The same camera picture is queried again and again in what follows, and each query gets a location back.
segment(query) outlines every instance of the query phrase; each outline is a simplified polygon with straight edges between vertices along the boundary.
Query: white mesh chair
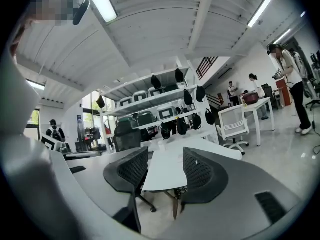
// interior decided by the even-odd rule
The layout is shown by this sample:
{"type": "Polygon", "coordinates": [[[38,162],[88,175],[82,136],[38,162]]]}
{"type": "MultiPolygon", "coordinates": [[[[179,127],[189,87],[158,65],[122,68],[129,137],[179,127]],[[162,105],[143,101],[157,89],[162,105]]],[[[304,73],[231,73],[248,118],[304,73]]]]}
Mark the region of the white mesh chair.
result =
{"type": "Polygon", "coordinates": [[[216,126],[219,135],[223,138],[224,141],[232,140],[231,143],[226,143],[223,146],[228,147],[229,149],[237,148],[241,151],[242,155],[245,154],[244,150],[240,145],[245,144],[247,147],[249,143],[243,141],[243,135],[248,135],[250,133],[247,119],[245,119],[245,113],[243,105],[233,106],[225,110],[220,111],[219,113],[220,124],[216,126]]]}

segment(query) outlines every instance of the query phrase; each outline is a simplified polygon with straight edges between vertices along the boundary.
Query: black pants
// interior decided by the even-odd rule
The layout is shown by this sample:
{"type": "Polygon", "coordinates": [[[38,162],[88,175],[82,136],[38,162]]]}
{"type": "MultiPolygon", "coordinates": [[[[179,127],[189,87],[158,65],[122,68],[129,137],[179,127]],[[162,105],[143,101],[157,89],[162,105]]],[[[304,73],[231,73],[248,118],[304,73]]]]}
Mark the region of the black pants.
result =
{"type": "Polygon", "coordinates": [[[230,97],[230,101],[233,102],[233,105],[234,105],[234,106],[240,105],[238,96],[230,97]]]}
{"type": "Polygon", "coordinates": [[[298,113],[299,119],[300,119],[300,128],[302,130],[308,129],[311,126],[311,123],[309,121],[309,117],[307,114],[307,111],[303,105],[304,102],[304,84],[303,82],[296,83],[291,89],[290,92],[292,94],[295,109],[298,113]]]}

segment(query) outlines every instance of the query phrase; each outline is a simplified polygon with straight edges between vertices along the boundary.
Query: white shirt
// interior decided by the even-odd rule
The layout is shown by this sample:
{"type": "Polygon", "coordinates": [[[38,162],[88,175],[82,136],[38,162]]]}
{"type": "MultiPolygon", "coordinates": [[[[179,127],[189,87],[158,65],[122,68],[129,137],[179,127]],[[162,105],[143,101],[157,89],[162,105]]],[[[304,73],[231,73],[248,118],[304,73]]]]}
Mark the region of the white shirt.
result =
{"type": "Polygon", "coordinates": [[[288,50],[282,51],[282,57],[280,61],[281,63],[278,61],[278,64],[280,65],[281,71],[284,71],[289,67],[293,67],[292,73],[284,76],[289,88],[292,88],[295,84],[302,82],[298,66],[288,50]]]}
{"type": "Polygon", "coordinates": [[[237,96],[237,92],[235,91],[236,90],[236,87],[232,86],[232,87],[228,87],[228,90],[229,90],[229,93],[230,93],[230,96],[231,97],[235,97],[237,96]]]}
{"type": "Polygon", "coordinates": [[[264,98],[266,96],[264,89],[262,89],[258,80],[253,81],[254,89],[258,93],[259,98],[264,98]]]}

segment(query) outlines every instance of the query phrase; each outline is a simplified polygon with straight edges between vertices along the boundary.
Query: table leg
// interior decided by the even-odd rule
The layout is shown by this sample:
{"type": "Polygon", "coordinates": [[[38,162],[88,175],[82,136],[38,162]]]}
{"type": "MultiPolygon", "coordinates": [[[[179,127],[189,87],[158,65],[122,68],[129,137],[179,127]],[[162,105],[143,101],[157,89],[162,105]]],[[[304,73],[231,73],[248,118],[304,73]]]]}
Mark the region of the table leg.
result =
{"type": "Polygon", "coordinates": [[[259,123],[258,112],[256,109],[253,110],[253,116],[254,116],[255,129],[256,129],[256,144],[260,147],[261,146],[260,123],[259,123]]]}
{"type": "Polygon", "coordinates": [[[176,220],[177,219],[177,214],[178,214],[179,200],[175,199],[175,197],[172,196],[171,194],[169,194],[168,191],[165,191],[163,193],[165,193],[173,201],[173,218],[174,218],[174,220],[176,220]]]}
{"type": "Polygon", "coordinates": [[[275,118],[274,118],[274,111],[272,109],[270,99],[268,100],[268,104],[269,104],[269,108],[270,108],[271,127],[272,127],[272,131],[274,131],[276,129],[275,128],[275,118]]]}

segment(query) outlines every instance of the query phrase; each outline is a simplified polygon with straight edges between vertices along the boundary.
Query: gray floor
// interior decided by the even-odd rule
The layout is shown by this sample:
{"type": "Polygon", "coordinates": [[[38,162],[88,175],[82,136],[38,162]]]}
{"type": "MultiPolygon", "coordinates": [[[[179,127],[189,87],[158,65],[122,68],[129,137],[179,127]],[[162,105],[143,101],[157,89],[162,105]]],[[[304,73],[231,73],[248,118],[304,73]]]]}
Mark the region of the gray floor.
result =
{"type": "MultiPolygon", "coordinates": [[[[310,121],[313,121],[312,112],[308,110],[308,114],[310,121]]],[[[320,133],[320,106],[314,109],[314,119],[316,130],[320,133]]],[[[260,121],[261,146],[258,147],[256,131],[252,129],[253,120],[248,118],[250,134],[244,136],[244,140],[250,146],[243,147],[243,161],[264,169],[305,200],[311,195],[314,183],[319,180],[320,156],[313,159],[313,148],[320,145],[320,136],[313,130],[306,136],[295,133],[300,123],[294,104],[275,110],[274,120],[275,131],[271,131],[270,119],[260,121]]],[[[136,200],[142,234],[156,238],[174,220],[172,201],[163,193],[145,193],[144,196],[155,205],[157,212],[151,213],[147,205],[136,200]]]]}

